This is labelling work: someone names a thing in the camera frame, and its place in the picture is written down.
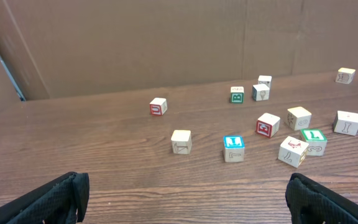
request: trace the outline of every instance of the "black fabric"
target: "black fabric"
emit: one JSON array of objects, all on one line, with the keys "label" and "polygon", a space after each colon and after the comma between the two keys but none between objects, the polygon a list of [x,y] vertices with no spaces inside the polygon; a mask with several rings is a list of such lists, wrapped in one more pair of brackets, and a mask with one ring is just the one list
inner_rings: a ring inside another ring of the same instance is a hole
[{"label": "black fabric", "polygon": [[294,224],[358,224],[358,205],[317,182],[293,174],[285,199]]},{"label": "black fabric", "polygon": [[69,172],[0,207],[0,224],[82,222],[88,205],[89,191],[88,174]]}]

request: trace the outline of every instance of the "cube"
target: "cube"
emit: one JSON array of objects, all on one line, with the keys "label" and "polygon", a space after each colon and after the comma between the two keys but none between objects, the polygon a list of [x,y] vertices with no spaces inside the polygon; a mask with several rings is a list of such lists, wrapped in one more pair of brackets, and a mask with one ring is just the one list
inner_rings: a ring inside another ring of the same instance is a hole
[{"label": "cube", "polygon": [[284,122],[294,131],[309,127],[311,121],[311,113],[299,106],[288,109],[287,119]]},{"label": "cube", "polygon": [[302,129],[301,140],[308,143],[307,156],[322,156],[327,146],[327,138],[321,130]]},{"label": "cube", "polygon": [[259,75],[258,84],[265,84],[268,88],[272,88],[272,77],[267,75]]},{"label": "cube", "polygon": [[270,88],[265,84],[258,84],[252,87],[252,98],[255,101],[262,101],[269,99]]},{"label": "cube", "polygon": [[246,145],[241,136],[224,136],[224,161],[225,162],[242,162]]},{"label": "cube", "polygon": [[190,154],[191,131],[175,130],[171,137],[172,149],[175,154]]},{"label": "cube", "polygon": [[244,87],[232,86],[230,89],[230,92],[231,92],[231,96],[230,96],[231,103],[243,103],[244,102]]},{"label": "cube", "polygon": [[307,142],[289,136],[280,145],[278,159],[298,168],[306,157],[308,146]]},{"label": "cube", "polygon": [[271,138],[277,133],[280,126],[280,117],[264,113],[256,122],[256,133]]},{"label": "cube", "polygon": [[338,75],[336,76],[335,82],[349,84],[353,81],[354,74],[356,71],[351,68],[341,68],[338,70]]},{"label": "cube", "polygon": [[150,102],[150,112],[152,115],[162,116],[167,109],[167,99],[154,98],[154,100]]},{"label": "cube", "polygon": [[334,120],[334,132],[355,136],[358,130],[358,113],[338,111]]}]

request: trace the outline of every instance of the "wooden surface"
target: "wooden surface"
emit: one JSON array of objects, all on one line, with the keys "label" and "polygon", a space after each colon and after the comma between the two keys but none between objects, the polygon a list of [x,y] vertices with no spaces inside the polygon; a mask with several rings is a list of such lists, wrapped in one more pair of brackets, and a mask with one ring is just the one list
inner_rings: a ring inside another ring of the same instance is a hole
[{"label": "wooden surface", "polygon": [[0,53],[31,100],[358,69],[358,0],[0,0]]},{"label": "wooden surface", "polygon": [[[358,134],[332,129],[337,110],[358,113],[358,71],[350,85],[335,77],[274,78],[260,102],[257,80],[243,80],[18,103],[0,114],[0,206],[68,171],[89,173],[85,223],[290,223],[294,172],[358,203]],[[229,103],[231,86],[244,86],[244,104]],[[168,100],[162,117],[149,115],[154,97]],[[277,160],[280,143],[300,133],[283,123],[295,106],[328,139],[325,155],[298,169]],[[254,132],[263,113],[282,118],[272,139]],[[172,152],[174,129],[191,130],[190,155]],[[224,163],[232,134],[244,137],[242,163]]]}]

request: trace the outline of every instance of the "wooden table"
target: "wooden table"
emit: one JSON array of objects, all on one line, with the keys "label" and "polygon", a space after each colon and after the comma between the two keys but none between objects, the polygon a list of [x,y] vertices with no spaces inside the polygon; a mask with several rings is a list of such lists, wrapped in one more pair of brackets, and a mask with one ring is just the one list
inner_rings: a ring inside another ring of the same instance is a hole
[{"label": "wooden table", "polygon": [[[358,203],[358,134],[333,133],[337,110],[358,113],[358,71],[350,85],[335,72],[273,78],[268,101],[254,102],[252,81],[127,91],[18,103],[0,114],[0,206],[68,172],[87,172],[85,223],[290,223],[285,188],[300,172]],[[229,103],[244,86],[244,104]],[[149,114],[168,100],[162,117]],[[254,132],[263,113],[286,117],[303,106],[322,129],[323,157],[296,169],[277,160],[280,143],[297,137],[281,120],[266,138]],[[190,155],[175,155],[174,129],[192,132]],[[223,136],[242,135],[245,161],[225,163]]]}]

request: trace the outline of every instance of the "red symbol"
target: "red symbol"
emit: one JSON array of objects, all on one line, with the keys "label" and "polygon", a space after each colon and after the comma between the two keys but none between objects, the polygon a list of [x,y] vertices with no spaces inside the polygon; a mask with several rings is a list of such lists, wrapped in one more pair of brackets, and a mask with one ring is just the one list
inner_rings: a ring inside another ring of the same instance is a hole
[{"label": "red symbol", "polygon": [[288,143],[289,146],[291,146],[293,149],[296,147],[301,147],[301,143],[299,142],[298,144],[293,144],[291,143],[291,141]]},{"label": "red symbol", "polygon": [[270,138],[271,137],[270,135],[272,133],[272,126],[265,122],[257,121],[256,122],[256,132]]},{"label": "red symbol", "polygon": [[162,116],[162,110],[160,105],[150,105],[150,112],[152,115]]}]

